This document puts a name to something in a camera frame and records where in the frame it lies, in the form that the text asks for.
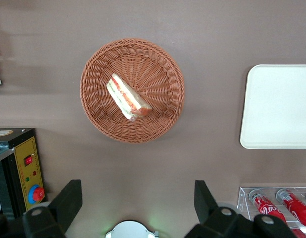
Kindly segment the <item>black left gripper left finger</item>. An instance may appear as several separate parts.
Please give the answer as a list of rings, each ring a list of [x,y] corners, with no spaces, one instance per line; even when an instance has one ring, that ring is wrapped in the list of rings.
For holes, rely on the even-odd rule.
[[[0,238],[64,238],[82,204],[81,180],[71,180],[47,206],[35,206],[11,221],[0,214]]]

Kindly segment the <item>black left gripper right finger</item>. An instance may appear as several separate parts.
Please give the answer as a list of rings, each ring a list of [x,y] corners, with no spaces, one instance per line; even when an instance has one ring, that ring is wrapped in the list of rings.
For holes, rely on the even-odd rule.
[[[219,206],[206,183],[195,181],[194,207],[199,224],[187,238],[294,238],[296,235],[281,219],[259,214],[251,221],[226,206]]]

